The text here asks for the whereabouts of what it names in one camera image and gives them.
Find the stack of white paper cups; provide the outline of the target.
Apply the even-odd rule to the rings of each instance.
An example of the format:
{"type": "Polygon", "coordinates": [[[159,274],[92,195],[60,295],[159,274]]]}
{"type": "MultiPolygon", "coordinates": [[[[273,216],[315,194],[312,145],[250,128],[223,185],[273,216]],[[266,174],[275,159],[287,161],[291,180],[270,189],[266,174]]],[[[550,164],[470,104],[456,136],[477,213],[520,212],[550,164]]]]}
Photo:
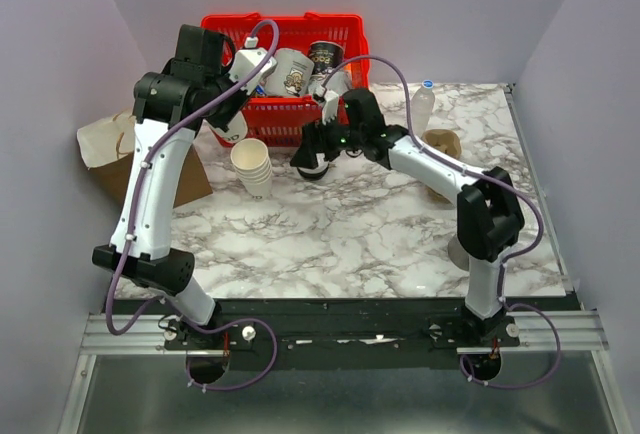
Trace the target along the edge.
{"type": "Polygon", "coordinates": [[[248,138],[235,144],[230,153],[232,167],[247,192],[256,199],[267,198],[272,190],[272,163],[268,147],[248,138]]]}

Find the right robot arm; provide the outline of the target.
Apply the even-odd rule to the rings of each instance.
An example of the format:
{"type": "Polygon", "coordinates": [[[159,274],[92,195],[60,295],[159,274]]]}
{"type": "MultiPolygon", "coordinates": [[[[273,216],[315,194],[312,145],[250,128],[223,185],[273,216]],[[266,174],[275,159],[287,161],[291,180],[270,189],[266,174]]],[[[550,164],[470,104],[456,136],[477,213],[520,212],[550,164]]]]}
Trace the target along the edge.
{"type": "Polygon", "coordinates": [[[321,119],[303,126],[290,164],[309,176],[347,151],[412,177],[455,206],[457,239],[469,257],[470,275],[457,327],[467,343],[485,344],[506,315],[501,265],[524,226],[509,174],[499,167],[469,166],[414,139],[407,128],[387,123],[366,88],[343,97],[328,92],[321,119]]]}

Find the single white paper cup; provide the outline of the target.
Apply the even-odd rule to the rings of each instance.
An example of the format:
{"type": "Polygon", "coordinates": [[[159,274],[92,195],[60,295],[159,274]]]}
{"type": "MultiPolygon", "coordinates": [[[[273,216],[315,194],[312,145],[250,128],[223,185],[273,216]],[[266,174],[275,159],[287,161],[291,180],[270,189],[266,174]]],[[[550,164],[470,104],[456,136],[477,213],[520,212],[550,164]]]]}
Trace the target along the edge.
{"type": "Polygon", "coordinates": [[[225,127],[209,127],[222,145],[234,145],[248,135],[248,125],[242,112],[238,112],[225,127]]]}

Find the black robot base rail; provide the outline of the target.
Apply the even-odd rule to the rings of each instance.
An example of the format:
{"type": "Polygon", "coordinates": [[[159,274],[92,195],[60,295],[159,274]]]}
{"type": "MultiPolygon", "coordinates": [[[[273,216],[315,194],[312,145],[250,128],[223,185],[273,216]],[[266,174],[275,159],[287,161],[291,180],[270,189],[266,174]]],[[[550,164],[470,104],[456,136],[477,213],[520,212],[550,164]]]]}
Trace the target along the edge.
{"type": "Polygon", "coordinates": [[[224,299],[202,327],[160,303],[119,336],[109,332],[104,316],[93,315],[82,348],[224,362],[257,372],[456,370],[467,358],[476,376],[492,379],[512,353],[591,347],[596,319],[573,295],[515,298],[488,321],[473,319],[458,298],[224,299]]]}

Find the stack of cup lids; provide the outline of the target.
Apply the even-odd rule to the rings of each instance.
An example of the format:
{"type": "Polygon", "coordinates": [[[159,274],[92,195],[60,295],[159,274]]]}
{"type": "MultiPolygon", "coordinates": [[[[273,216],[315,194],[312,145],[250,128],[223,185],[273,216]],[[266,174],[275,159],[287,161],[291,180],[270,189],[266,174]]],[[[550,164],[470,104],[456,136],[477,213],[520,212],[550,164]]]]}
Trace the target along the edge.
{"type": "Polygon", "coordinates": [[[322,179],[327,174],[329,167],[330,165],[325,163],[313,169],[297,167],[296,170],[303,179],[309,181],[317,181],[322,179]]]}

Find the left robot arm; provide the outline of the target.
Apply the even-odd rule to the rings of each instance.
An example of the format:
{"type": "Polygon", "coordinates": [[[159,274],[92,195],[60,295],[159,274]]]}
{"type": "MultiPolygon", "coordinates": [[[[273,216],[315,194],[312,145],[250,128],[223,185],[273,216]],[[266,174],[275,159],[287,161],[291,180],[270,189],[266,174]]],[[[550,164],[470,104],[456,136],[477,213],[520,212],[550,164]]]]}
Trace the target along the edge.
{"type": "Polygon", "coordinates": [[[92,253],[94,265],[125,277],[171,301],[190,320],[187,336],[201,349],[214,347],[222,334],[213,318],[215,300],[195,280],[193,254],[171,246],[171,215],[184,161],[202,120],[194,111],[222,96],[207,117],[234,139],[247,128],[240,111],[247,87],[234,85],[259,63],[257,40],[250,37],[223,63],[231,38],[197,26],[179,31],[174,56],[159,73],[146,73],[134,86],[134,154],[120,219],[108,244],[92,253]]]}

